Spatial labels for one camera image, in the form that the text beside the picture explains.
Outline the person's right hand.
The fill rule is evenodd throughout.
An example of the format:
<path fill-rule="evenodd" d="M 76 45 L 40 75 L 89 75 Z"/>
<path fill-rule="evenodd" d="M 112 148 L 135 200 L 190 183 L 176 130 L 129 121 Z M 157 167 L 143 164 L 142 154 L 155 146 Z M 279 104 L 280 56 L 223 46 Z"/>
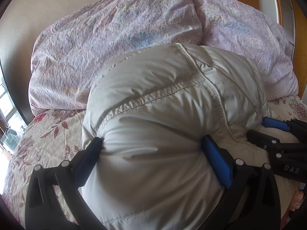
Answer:
<path fill-rule="evenodd" d="M 304 200 L 304 192 L 303 190 L 298 190 L 294 193 L 290 205 L 288 207 L 289 211 L 296 211 L 300 208 L 302 202 Z"/>

